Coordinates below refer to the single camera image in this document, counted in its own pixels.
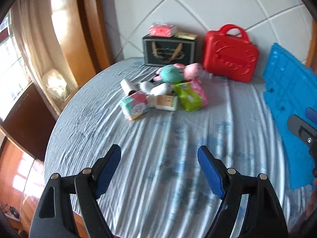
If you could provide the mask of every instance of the green snack bag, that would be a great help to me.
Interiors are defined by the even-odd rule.
[[[201,97],[192,89],[189,83],[176,84],[174,90],[186,111],[192,112],[202,107]]]

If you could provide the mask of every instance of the red case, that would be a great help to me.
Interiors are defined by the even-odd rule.
[[[239,29],[242,37],[227,34],[235,28]],[[236,25],[224,25],[218,31],[208,31],[205,36],[202,65],[214,75],[249,82],[258,57],[257,47],[250,42],[245,30]]]

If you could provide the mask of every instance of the table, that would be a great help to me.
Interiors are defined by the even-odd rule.
[[[266,173],[291,228],[307,207],[311,187],[290,190],[278,130],[264,102],[265,84],[239,83],[204,73],[210,104],[195,112],[151,109],[129,122],[119,107],[123,78],[149,80],[156,68],[141,58],[114,64],[84,85],[59,117],[47,147],[45,182],[52,173],[74,175],[104,157],[112,144],[122,159],[106,194],[98,200],[119,237],[203,237],[220,205],[197,161],[207,145],[214,157],[241,174]],[[77,198],[73,210],[80,214]],[[243,196],[234,234],[246,208]]]

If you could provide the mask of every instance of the person's hand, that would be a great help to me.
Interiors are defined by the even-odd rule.
[[[314,180],[313,185],[317,186],[317,179]],[[307,210],[306,210],[307,216],[310,216],[311,213],[313,212],[316,201],[317,201],[317,188],[313,190],[312,196],[310,197],[310,202],[308,203]]]

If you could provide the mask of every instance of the beige curtain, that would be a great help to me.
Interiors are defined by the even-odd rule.
[[[43,83],[43,76],[56,67],[47,46],[50,41],[45,40],[46,36],[43,33],[39,2],[42,1],[16,0],[11,7],[12,29],[18,49],[31,72],[33,82],[37,83],[56,114],[60,115],[62,101],[53,97]]]

